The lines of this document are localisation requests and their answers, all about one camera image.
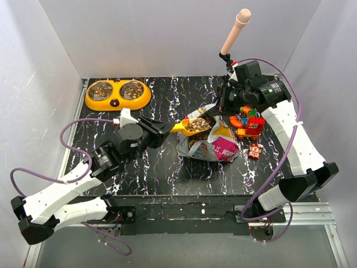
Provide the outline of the yellow plastic scoop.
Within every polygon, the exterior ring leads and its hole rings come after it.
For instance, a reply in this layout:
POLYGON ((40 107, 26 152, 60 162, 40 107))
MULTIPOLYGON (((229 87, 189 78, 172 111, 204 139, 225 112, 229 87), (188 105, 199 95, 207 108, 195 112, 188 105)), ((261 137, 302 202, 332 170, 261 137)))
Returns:
POLYGON ((174 125, 171 133, 181 133, 186 137, 196 135, 211 129, 211 124, 203 118, 188 118, 183 119, 180 123, 174 125))

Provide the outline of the cat food bag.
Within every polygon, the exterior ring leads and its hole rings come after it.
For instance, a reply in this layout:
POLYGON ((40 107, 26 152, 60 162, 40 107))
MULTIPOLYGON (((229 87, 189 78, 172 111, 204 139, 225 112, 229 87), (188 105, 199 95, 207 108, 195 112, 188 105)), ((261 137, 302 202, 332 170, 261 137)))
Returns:
POLYGON ((233 131, 220 116, 210 116, 207 113, 214 106, 214 104, 207 104, 186 116, 187 119, 198 117, 212 119, 213 126, 208 131, 190 137, 179 133, 179 143, 176 146, 178 155, 212 162, 233 162, 237 157, 239 145, 233 131))

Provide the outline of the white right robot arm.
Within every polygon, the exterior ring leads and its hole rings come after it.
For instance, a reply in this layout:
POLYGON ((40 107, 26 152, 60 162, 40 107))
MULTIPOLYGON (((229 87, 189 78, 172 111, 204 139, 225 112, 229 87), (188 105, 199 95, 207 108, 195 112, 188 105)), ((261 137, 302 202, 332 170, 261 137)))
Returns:
POLYGON ((260 75, 244 80, 229 79, 219 89, 215 110, 232 115, 242 106, 256 108, 284 150, 279 164, 288 161, 292 173, 292 177, 265 190, 275 176, 271 174, 245 205, 242 217, 265 222, 280 207, 321 189, 339 172, 338 166, 326 162, 312 144, 283 81, 272 75, 260 75))

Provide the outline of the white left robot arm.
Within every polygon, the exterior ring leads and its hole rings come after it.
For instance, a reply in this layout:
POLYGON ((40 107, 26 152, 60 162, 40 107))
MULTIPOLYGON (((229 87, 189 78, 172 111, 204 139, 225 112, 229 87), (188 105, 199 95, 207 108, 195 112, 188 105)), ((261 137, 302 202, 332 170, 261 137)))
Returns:
POLYGON ((61 179, 36 194, 11 200, 19 221, 20 233, 29 245, 51 237, 54 232, 72 224, 87 221, 113 223, 134 222, 134 206, 116 205, 111 195, 102 195, 73 203, 83 192, 94 188, 124 171, 125 165, 142 156, 147 148, 160 147, 174 128, 174 123, 155 121, 144 116, 129 117, 127 123, 111 121, 120 128, 61 179))

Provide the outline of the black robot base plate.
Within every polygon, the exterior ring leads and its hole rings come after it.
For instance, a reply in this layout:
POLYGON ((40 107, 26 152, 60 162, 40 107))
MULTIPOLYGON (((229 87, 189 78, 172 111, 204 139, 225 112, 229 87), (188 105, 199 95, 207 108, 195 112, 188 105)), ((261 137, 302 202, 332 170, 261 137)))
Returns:
POLYGON ((249 235, 236 221, 250 195, 115 195, 108 198, 104 223, 119 223, 123 236, 148 234, 227 233, 249 235))

